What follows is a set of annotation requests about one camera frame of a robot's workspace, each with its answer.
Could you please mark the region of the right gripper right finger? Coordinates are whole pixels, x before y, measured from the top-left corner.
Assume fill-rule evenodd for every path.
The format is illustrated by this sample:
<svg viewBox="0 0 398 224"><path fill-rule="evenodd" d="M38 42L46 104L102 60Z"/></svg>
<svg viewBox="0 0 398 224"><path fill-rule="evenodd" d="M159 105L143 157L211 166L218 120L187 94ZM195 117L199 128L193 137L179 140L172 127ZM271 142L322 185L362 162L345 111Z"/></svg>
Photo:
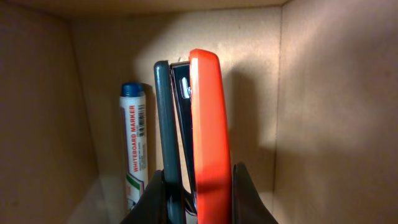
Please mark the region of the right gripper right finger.
<svg viewBox="0 0 398 224"><path fill-rule="evenodd" d="M263 204L244 163L233 167L232 204L234 224L278 224Z"/></svg>

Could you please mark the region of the red stapler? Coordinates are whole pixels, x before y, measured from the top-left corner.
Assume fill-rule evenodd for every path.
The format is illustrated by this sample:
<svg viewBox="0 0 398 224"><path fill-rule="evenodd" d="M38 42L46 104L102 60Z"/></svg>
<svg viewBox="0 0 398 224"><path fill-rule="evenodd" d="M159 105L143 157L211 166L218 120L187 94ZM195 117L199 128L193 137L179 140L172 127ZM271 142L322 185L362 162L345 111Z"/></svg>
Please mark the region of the red stapler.
<svg viewBox="0 0 398 224"><path fill-rule="evenodd" d="M232 177L220 62L194 49L154 65L167 223L231 223Z"/></svg>

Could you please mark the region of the blue whiteboard marker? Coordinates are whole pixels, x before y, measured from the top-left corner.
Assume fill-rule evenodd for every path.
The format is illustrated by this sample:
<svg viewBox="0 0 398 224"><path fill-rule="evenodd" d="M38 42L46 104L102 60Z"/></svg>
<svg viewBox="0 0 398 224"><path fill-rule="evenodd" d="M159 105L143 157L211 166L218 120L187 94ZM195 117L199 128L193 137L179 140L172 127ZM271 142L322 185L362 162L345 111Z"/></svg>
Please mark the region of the blue whiteboard marker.
<svg viewBox="0 0 398 224"><path fill-rule="evenodd" d="M119 97L126 145L127 209L132 210L149 183L146 95L141 83L124 83Z"/></svg>

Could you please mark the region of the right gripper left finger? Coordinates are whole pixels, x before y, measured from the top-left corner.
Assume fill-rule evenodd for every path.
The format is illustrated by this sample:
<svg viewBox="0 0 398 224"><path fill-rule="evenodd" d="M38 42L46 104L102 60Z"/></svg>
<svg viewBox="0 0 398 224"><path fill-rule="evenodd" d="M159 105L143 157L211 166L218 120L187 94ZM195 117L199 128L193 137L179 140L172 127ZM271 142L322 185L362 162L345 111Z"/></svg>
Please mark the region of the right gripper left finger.
<svg viewBox="0 0 398 224"><path fill-rule="evenodd" d="M137 205L126 215L120 224L164 223L167 223L164 172L157 170Z"/></svg>

